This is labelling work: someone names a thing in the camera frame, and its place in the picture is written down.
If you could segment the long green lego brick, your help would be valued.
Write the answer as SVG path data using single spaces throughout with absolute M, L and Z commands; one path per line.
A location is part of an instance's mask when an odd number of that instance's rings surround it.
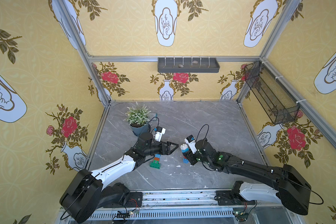
M 153 161 L 153 162 L 151 162 L 151 163 L 149 164 L 149 166 L 150 166 L 151 168 L 154 168 L 154 169 L 160 169 L 160 167 L 161 167 L 161 165 L 160 165 L 160 163 L 159 163 L 158 161 Z

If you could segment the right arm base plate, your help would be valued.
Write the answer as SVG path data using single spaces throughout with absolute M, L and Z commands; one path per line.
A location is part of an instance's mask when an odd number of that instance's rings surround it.
M 255 205 L 256 202 L 254 200 L 248 201 L 244 199 L 239 193 L 232 192 L 231 190 L 218 190 L 216 191 L 216 195 L 214 200 L 218 202 L 219 206 L 223 205 Z

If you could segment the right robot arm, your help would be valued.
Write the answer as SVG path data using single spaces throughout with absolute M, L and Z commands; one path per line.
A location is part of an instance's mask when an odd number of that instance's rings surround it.
M 285 164 L 283 167 L 272 167 L 241 159 L 227 152 L 219 152 L 206 138 L 199 141 L 186 140 L 180 148 L 191 165 L 200 162 L 208 165 L 207 169 L 210 171 L 240 175 L 258 181 L 258 184 L 235 184 L 240 198 L 246 201 L 281 203 L 296 214 L 308 214 L 312 187 L 293 166 Z

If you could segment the white lego brick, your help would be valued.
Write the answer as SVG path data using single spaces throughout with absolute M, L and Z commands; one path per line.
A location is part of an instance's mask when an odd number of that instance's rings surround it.
M 182 144 L 182 145 L 180 146 L 180 149 L 181 149 L 182 151 L 187 150 L 187 148 L 188 148 L 187 144 Z

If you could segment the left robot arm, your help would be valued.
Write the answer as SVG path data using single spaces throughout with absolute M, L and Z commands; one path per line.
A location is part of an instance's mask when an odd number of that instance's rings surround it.
M 101 207 L 125 206 L 130 190 L 121 183 L 110 184 L 148 162 L 147 156 L 170 155 L 178 148 L 177 143 L 157 141 L 149 132 L 141 134 L 118 160 L 100 169 L 83 169 L 76 174 L 59 200 L 64 212 L 81 224 Z

